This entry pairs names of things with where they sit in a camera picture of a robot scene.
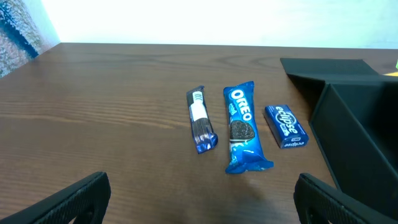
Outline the yellow Hacks candy bag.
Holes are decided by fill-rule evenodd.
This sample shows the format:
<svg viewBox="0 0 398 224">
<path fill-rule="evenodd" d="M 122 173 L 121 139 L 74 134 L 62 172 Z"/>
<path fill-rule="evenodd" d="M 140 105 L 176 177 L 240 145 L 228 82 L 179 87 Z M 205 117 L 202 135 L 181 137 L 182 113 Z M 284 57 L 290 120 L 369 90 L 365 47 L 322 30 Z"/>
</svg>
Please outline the yellow Hacks candy bag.
<svg viewBox="0 0 398 224">
<path fill-rule="evenodd" d="M 386 73 L 384 75 L 390 76 L 390 77 L 398 77 L 398 72 Z"/>
</svg>

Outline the blue Oreo cookie pack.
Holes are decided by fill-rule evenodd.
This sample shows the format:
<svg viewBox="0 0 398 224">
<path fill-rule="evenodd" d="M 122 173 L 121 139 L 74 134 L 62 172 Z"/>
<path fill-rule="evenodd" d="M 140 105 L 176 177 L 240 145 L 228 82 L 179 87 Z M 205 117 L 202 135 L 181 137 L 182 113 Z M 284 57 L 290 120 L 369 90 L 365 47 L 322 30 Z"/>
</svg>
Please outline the blue Oreo cookie pack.
<svg viewBox="0 0 398 224">
<path fill-rule="evenodd" d="M 228 86 L 223 90 L 229 128 L 229 159 L 225 172 L 241 174 L 274 166 L 265 158 L 254 113 L 254 82 Z"/>
</svg>

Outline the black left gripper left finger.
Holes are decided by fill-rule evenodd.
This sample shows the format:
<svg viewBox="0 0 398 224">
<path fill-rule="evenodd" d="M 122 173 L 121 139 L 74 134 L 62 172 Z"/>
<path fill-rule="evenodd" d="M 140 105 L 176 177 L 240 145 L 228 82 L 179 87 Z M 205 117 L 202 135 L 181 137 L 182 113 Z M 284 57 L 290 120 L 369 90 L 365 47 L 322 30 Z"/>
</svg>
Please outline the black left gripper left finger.
<svg viewBox="0 0 398 224">
<path fill-rule="evenodd" d="M 107 173 L 95 172 L 1 223 L 102 223 L 110 196 Z"/>
</svg>

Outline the blue Eclipse mints tin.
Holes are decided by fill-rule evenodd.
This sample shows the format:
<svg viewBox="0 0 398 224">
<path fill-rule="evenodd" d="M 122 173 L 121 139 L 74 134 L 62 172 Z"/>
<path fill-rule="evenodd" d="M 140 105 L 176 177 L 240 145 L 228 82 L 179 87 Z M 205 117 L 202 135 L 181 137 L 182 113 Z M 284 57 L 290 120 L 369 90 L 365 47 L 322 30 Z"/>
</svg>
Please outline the blue Eclipse mints tin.
<svg viewBox="0 0 398 224">
<path fill-rule="evenodd" d="M 265 107 L 265 119 L 281 149 L 304 147 L 309 136 L 287 105 Z"/>
</svg>

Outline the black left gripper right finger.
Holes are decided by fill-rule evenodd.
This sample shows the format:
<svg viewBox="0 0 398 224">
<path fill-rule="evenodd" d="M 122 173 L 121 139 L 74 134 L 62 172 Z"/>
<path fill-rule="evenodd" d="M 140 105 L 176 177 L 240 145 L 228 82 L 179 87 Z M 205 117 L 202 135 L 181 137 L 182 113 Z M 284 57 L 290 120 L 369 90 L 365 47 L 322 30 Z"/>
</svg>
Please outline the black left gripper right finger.
<svg viewBox="0 0 398 224">
<path fill-rule="evenodd" d="M 308 173 L 298 177 L 294 203 L 300 223 L 304 224 L 397 223 Z"/>
</svg>

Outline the dark green box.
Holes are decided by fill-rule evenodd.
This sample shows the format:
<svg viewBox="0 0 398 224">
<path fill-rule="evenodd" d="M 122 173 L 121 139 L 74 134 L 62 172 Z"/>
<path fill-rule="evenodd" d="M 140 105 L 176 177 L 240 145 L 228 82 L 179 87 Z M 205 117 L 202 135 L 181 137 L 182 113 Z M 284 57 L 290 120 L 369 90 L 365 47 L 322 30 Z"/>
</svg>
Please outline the dark green box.
<svg viewBox="0 0 398 224">
<path fill-rule="evenodd" d="M 280 61 L 312 107 L 309 125 L 336 187 L 397 219 L 397 78 L 361 59 Z"/>
</svg>

